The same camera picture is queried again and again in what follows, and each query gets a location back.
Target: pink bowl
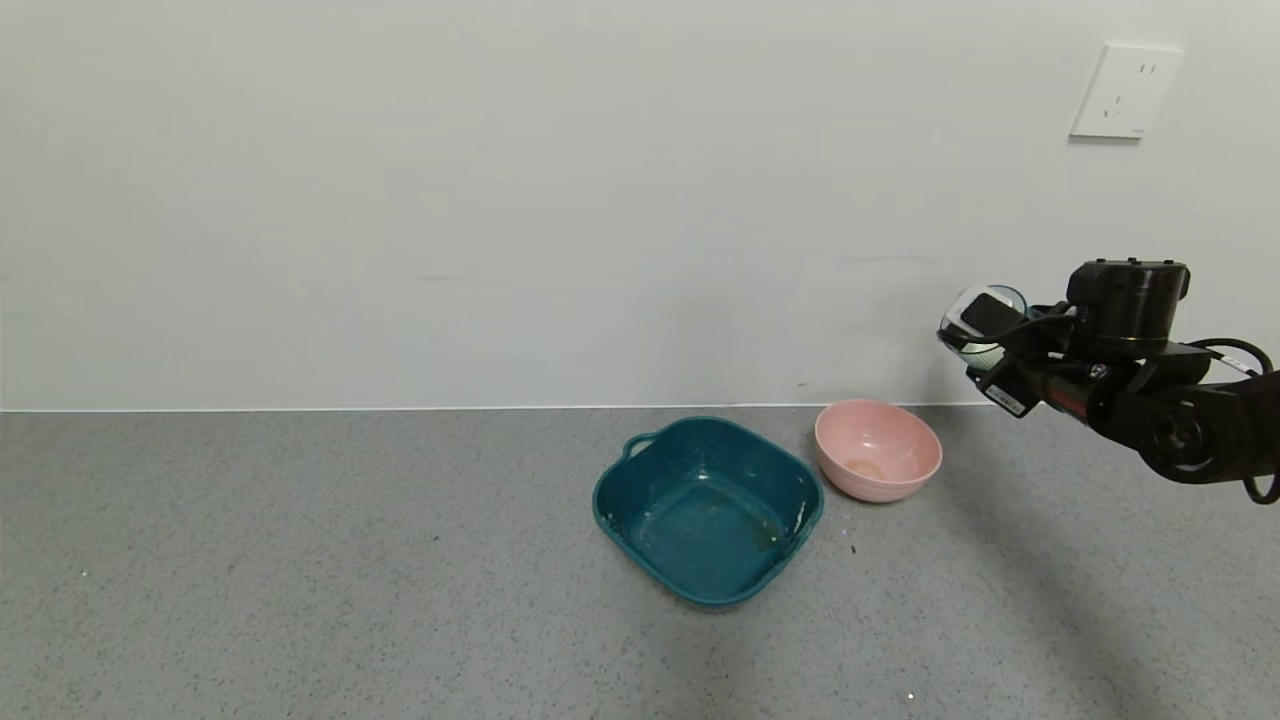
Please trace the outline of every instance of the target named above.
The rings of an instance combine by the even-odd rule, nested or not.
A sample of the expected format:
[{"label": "pink bowl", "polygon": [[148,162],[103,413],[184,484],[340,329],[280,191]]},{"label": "pink bowl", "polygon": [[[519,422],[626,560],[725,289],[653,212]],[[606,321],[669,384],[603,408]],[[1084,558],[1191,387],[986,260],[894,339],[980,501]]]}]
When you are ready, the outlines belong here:
[{"label": "pink bowl", "polygon": [[892,502],[924,487],[942,464],[942,443],[924,420],[878,400],[846,400],[813,427],[818,464],[841,491]]}]

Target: electrical socket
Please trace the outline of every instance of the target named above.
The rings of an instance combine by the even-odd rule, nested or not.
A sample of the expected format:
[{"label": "electrical socket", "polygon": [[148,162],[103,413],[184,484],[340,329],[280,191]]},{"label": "electrical socket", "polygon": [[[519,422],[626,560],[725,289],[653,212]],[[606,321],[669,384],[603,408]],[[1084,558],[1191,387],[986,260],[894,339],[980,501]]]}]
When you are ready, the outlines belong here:
[{"label": "electrical socket", "polygon": [[1103,47],[1071,135],[1147,137],[1181,60],[1181,50]]}]

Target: white wall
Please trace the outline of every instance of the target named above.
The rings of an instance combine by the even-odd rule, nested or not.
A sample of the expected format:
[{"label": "white wall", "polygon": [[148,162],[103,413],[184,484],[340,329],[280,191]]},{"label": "white wall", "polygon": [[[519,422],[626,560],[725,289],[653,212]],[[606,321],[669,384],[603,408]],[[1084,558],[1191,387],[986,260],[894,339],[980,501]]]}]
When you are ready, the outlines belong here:
[{"label": "white wall", "polygon": [[1277,8],[0,0],[3,405],[973,400],[951,297],[1096,255],[1280,351]]}]

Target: teal plastic basin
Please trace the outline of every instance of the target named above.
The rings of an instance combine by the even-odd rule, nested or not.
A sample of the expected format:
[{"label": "teal plastic basin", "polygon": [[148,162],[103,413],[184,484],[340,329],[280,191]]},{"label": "teal plastic basin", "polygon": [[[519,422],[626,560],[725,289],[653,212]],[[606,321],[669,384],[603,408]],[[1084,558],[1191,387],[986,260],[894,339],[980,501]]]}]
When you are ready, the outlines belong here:
[{"label": "teal plastic basin", "polygon": [[781,447],[728,420],[686,418],[627,441],[595,484],[594,506],[604,534],[654,579],[719,610],[782,571],[823,497]]}]

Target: camera on robot arm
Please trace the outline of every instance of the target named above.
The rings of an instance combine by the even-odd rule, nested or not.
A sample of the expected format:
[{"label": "camera on robot arm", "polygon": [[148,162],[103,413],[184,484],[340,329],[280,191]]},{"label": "camera on robot arm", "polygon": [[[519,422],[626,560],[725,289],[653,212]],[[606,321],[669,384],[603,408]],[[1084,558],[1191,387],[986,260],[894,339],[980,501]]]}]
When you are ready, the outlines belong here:
[{"label": "camera on robot arm", "polygon": [[[1280,500],[1280,374],[1253,343],[1172,342],[1190,272],[1172,260],[1098,259],[1076,269],[1066,300],[1027,305],[1006,286],[974,286],[947,310],[938,340],[968,377],[1015,418],[1044,402],[1135,450],[1179,483],[1244,483]],[[1253,357],[1251,368],[1221,348]],[[1244,375],[1202,383],[1212,363]],[[1263,492],[1258,478],[1270,478]]]}]

